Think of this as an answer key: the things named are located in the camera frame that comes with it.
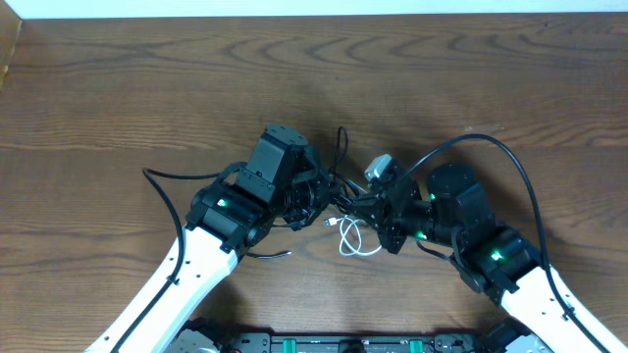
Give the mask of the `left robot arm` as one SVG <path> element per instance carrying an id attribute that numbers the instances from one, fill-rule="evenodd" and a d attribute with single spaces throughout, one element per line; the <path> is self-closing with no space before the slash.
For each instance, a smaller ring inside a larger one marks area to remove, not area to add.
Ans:
<path id="1" fill-rule="evenodd" d="M 300 230 L 330 202 L 330 176 L 316 148 L 286 126 L 267 126 L 248 161 L 212 179 L 175 222 L 176 240 L 156 272 L 88 351 L 164 351 L 276 220 Z"/>

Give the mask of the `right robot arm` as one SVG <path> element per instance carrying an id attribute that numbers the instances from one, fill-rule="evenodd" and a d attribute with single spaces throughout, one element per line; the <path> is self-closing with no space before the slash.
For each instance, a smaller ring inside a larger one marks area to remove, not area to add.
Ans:
<path id="1" fill-rule="evenodd" d="M 508 352 L 530 339 L 542 352 L 624 352 L 627 347 L 567 287 L 544 269 L 541 251 L 499 222 L 473 169 L 444 164 L 427 178 L 429 197 L 396 160 L 384 156 L 365 171 L 370 191 L 349 211 L 373 227 L 396 254 L 406 239 L 451 248 L 445 256 L 461 279 L 489 297 L 508 319 L 477 338 L 478 352 Z"/>

